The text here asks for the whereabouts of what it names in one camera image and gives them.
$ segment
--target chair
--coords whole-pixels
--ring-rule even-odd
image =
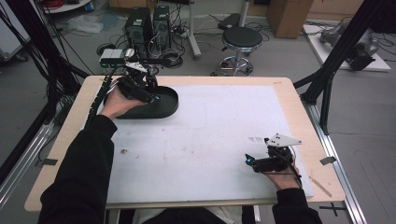
[[[244,0],[239,26],[229,28],[222,35],[222,42],[226,49],[236,51],[234,56],[225,58],[219,64],[219,70],[224,76],[235,76],[238,72],[248,77],[253,75],[253,64],[242,57],[243,53],[249,54],[262,45],[262,35],[255,30],[245,27],[248,13],[249,0]]]

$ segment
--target computer tower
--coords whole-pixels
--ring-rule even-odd
[[[124,29],[129,48],[134,48],[140,58],[150,58],[149,42],[153,38],[153,32],[149,8],[133,7]]]
[[[169,6],[156,6],[152,17],[155,44],[157,49],[171,48],[171,27],[169,20]]]

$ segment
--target black tray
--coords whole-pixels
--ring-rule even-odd
[[[137,106],[117,119],[163,119],[173,115],[178,108],[178,95],[173,89],[158,86],[151,93],[161,96],[160,102]]]

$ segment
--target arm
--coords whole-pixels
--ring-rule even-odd
[[[117,130],[111,120],[142,104],[127,100],[117,88],[110,93],[100,115],[67,149],[54,183],[41,196],[38,223],[104,223],[114,153],[111,137]]]
[[[321,224],[318,212],[308,207],[303,189],[290,168],[277,173],[264,173],[277,188],[277,204],[273,206],[276,224]]]

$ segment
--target person's left hand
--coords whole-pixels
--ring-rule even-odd
[[[114,90],[108,95],[106,104],[99,114],[113,120],[114,118],[125,114],[128,110],[145,104],[146,103],[138,100],[127,99],[124,95],[122,95],[119,87],[116,86]]]

